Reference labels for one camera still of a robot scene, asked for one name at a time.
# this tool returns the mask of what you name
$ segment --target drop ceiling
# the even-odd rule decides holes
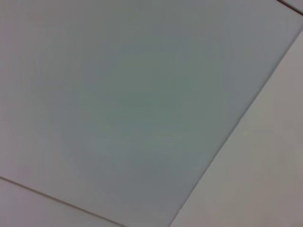
[[[1,227],[121,227],[1,177],[0,188]]]
[[[302,26],[271,0],[3,0],[0,176],[167,227]]]
[[[303,1],[301,0],[283,0],[282,4],[289,6],[291,9],[297,11],[299,14],[303,14]]]
[[[170,227],[302,227],[303,32]]]

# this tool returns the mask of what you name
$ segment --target white ceiling panel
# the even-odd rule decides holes
[[[0,178],[1,227],[121,227]]]
[[[303,226],[303,32],[170,227]]]
[[[166,227],[303,25],[276,1],[0,1],[0,175]]]
[[[284,2],[290,4],[290,6],[295,7],[299,11],[303,12],[303,1],[302,0],[285,0]]]

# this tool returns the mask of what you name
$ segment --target ceiling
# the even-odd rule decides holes
[[[1,227],[121,227],[1,177],[0,188]]]
[[[303,32],[170,227],[302,227]]]
[[[286,0],[285,2],[289,3],[291,6],[295,7],[299,11],[303,11],[303,2],[300,0]]]
[[[302,25],[273,0],[1,1],[0,110],[24,158],[0,170],[167,227]],[[94,197],[71,196],[84,181]]]

